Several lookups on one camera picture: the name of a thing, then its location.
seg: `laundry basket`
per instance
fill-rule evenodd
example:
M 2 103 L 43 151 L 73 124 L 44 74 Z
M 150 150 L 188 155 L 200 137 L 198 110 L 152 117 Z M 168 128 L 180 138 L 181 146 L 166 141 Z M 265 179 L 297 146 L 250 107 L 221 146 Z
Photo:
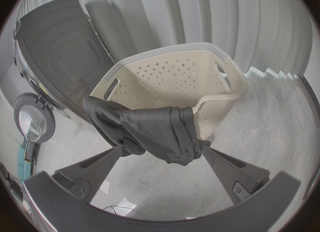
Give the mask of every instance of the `laundry basket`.
M 190 106 L 198 139 L 206 140 L 248 91 L 241 69 L 213 44 L 187 43 L 125 58 L 91 96 L 130 109 Z

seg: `dark gray garment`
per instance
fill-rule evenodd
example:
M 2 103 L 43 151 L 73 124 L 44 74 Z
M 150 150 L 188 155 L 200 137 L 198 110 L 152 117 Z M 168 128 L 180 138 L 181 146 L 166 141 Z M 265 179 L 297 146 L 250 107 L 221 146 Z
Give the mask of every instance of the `dark gray garment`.
M 130 110 L 93 96 L 83 99 L 90 122 L 111 146 L 122 146 L 122 156 L 150 152 L 169 163 L 186 166 L 201 157 L 191 107 Z

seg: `white curtain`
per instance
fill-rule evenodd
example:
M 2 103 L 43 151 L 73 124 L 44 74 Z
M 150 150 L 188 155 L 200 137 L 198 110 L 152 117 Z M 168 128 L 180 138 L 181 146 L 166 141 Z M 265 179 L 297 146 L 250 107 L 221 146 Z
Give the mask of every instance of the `white curtain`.
M 24 0 L 18 19 L 52 0 Z M 81 0 L 115 61 L 164 46 L 211 42 L 244 73 L 303 75 L 312 47 L 301 0 Z

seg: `gray floor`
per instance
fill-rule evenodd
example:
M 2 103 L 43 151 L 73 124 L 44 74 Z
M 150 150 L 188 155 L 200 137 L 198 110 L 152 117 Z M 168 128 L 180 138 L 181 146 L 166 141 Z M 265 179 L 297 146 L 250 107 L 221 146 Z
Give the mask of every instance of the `gray floor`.
M 243 161 L 266 168 L 270 178 L 285 170 L 301 180 L 292 204 L 270 231 L 277 231 L 302 203 L 319 156 L 319 119 L 297 77 L 251 68 L 249 92 L 238 100 L 210 138 L 211 146 Z M 56 114 L 54 136 L 41 145 L 36 172 L 78 162 L 110 148 L 94 127 L 80 118 Z M 149 153 L 120 158 L 91 204 L 104 208 L 126 198 L 136 207 L 126 217 L 179 220 L 199 217 L 232 206 L 206 160 L 182 167 Z

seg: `teal object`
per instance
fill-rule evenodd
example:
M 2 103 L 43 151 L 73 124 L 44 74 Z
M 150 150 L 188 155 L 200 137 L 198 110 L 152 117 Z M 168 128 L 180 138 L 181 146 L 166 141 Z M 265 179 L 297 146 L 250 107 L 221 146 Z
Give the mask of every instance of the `teal object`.
M 31 163 L 24 160 L 24 155 L 27 147 L 27 139 L 24 139 L 22 145 L 19 147 L 17 165 L 18 165 L 18 178 L 27 180 L 31 176 Z

